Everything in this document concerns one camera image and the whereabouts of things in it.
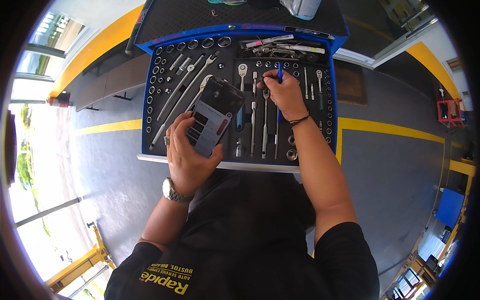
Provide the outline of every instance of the metal watch band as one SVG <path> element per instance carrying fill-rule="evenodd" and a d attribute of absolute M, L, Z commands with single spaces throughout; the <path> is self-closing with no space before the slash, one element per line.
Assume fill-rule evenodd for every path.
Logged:
<path fill-rule="evenodd" d="M 187 197 L 187 196 L 184 196 L 184 195 L 178 193 L 173 188 L 172 179 L 170 177 L 167 177 L 167 179 L 170 181 L 170 195 L 168 197 L 170 200 L 180 202 L 180 203 L 189 203 L 190 201 L 192 201 L 193 196 L 192 197 Z"/>

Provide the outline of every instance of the smartphone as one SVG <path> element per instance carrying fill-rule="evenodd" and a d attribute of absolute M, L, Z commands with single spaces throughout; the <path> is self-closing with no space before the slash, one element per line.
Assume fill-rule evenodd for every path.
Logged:
<path fill-rule="evenodd" d="M 192 113 L 195 123 L 187 130 L 193 149 L 209 157 L 244 103 L 242 91 L 218 77 L 210 77 Z"/>

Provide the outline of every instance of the blue tool cart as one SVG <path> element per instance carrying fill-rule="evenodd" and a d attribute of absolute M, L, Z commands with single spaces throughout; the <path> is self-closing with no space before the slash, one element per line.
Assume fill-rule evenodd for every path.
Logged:
<path fill-rule="evenodd" d="M 276 44 L 258 42 L 259 39 L 288 35 L 293 38 L 290 36 L 290 39 Z M 254 95 L 253 72 L 258 73 L 257 80 L 260 80 L 265 71 L 275 69 L 278 63 L 283 65 L 284 72 L 299 81 L 310 115 L 335 152 L 337 103 L 332 55 L 347 38 L 345 21 L 334 0 L 323 0 L 311 21 L 295 18 L 283 7 L 260 10 L 247 5 L 211 4 L 204 0 L 154 0 L 135 39 L 136 46 L 152 55 L 144 94 L 142 153 L 137 157 L 167 162 L 163 141 L 166 128 L 199 96 L 206 76 L 217 76 L 240 88 L 238 66 L 246 64 L 245 107 L 239 113 L 240 120 L 233 120 L 221 139 L 224 161 L 218 167 L 298 172 L 298 159 L 291 160 L 293 157 L 287 155 L 292 154 L 289 150 L 295 150 L 294 140 L 290 138 L 293 131 L 281 117 L 276 134 L 276 106 L 270 100 L 267 108 L 268 144 L 266 158 L 262 158 L 264 97 L 262 90 Z M 247 47 L 249 42 L 258 46 Z M 252 102 L 257 102 L 253 157 Z"/>

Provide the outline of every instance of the watch face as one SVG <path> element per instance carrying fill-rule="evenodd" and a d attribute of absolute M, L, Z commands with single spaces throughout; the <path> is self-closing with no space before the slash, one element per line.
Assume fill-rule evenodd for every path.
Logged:
<path fill-rule="evenodd" d="M 165 198 L 169 199 L 169 197 L 170 197 L 170 180 L 168 180 L 168 178 L 165 178 L 165 180 L 163 181 L 162 190 L 163 190 L 163 195 L 165 196 Z"/>

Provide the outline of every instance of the silver watch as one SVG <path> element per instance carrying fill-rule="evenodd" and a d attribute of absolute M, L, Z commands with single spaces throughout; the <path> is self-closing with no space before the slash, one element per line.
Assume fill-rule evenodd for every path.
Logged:
<path fill-rule="evenodd" d="M 173 181 L 170 177 L 165 178 L 165 181 L 163 181 L 162 189 L 163 189 L 163 195 L 165 196 L 165 198 L 172 201 L 177 201 L 180 203 L 188 203 L 193 199 L 193 196 L 187 197 L 177 193 L 177 191 L 173 188 Z"/>

